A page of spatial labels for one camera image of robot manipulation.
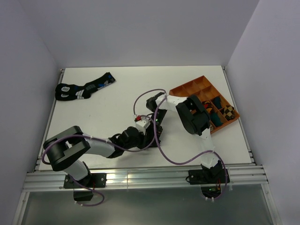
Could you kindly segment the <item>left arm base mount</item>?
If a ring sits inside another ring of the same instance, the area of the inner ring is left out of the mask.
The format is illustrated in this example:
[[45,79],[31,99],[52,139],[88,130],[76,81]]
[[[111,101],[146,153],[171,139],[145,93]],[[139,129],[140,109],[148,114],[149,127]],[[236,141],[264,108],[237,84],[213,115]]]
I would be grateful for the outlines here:
[[[104,188],[106,185],[106,173],[91,173],[77,182],[88,188]],[[66,175],[63,188],[73,189],[80,188],[80,186],[74,183],[70,175]]]

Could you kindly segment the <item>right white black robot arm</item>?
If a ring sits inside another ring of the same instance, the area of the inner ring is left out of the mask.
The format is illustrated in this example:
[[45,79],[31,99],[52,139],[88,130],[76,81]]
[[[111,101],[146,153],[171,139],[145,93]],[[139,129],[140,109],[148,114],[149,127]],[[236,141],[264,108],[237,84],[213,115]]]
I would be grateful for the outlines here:
[[[220,179],[229,182],[229,175],[222,158],[214,151],[210,134],[210,116],[200,100],[195,96],[176,97],[160,92],[147,99],[146,107],[153,112],[155,124],[154,138],[162,156],[174,165],[186,165],[198,158],[201,160],[202,177],[205,182],[212,183]],[[203,151],[185,162],[172,161],[163,152],[158,140],[158,127],[167,111],[176,112],[184,129],[191,135],[200,138],[200,149]]]

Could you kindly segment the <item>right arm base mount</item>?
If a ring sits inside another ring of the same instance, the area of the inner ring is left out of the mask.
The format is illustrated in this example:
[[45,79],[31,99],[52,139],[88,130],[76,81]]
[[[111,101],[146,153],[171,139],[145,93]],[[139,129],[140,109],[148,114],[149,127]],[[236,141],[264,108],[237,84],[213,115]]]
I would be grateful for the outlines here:
[[189,170],[186,181],[191,185],[204,184],[225,184],[225,172],[221,170],[217,173],[205,170]]

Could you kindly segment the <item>black white striped sock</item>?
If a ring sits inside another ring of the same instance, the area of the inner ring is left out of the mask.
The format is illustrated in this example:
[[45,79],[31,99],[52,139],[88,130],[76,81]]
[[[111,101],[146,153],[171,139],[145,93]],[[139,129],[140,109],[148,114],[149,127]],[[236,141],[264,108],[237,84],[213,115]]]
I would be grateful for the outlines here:
[[158,145],[160,144],[160,142],[161,141],[160,141],[159,137],[157,137],[157,139],[155,139],[155,137],[153,137],[152,140],[150,141],[148,147],[149,148],[157,148]]

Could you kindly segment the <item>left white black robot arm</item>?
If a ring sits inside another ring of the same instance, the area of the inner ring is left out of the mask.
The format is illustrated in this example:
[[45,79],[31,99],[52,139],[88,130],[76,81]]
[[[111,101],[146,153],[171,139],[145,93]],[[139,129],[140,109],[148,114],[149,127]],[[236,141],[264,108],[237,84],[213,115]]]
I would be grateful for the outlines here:
[[153,147],[155,141],[154,130],[139,131],[135,127],[128,127],[120,134],[97,141],[85,135],[79,126],[72,126],[65,131],[46,140],[43,144],[43,156],[47,156],[53,171],[64,171],[80,187],[92,183],[92,175],[88,166],[80,161],[84,154],[100,155],[105,158],[117,158],[127,150],[139,150]]

